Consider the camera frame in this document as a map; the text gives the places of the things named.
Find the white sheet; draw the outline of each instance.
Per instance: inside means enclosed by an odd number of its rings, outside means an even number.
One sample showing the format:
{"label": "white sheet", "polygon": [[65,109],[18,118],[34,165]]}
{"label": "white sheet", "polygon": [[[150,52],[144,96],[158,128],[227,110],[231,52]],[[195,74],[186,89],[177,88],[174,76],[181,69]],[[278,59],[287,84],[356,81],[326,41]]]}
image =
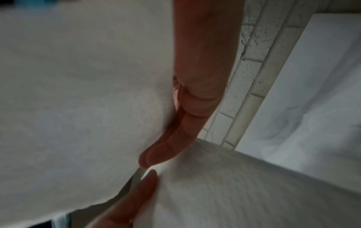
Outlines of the white sheet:
{"label": "white sheet", "polygon": [[361,197],[198,140],[169,163],[134,228],[358,228]]}
{"label": "white sheet", "polygon": [[0,13],[0,226],[115,196],[172,115],[171,1]]}
{"label": "white sheet", "polygon": [[361,193],[361,15],[314,15],[236,150]]}

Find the hand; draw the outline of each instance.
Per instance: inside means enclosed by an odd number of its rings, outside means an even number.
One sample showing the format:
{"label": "hand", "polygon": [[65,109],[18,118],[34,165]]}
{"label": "hand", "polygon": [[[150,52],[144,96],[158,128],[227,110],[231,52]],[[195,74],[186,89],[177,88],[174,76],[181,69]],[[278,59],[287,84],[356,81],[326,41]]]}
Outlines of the hand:
{"label": "hand", "polygon": [[158,183],[157,172],[151,170],[141,183],[86,228],[130,228],[140,208],[152,197]]}
{"label": "hand", "polygon": [[234,64],[242,0],[173,0],[178,108],[174,120],[139,158],[148,168],[190,145],[221,102]]}

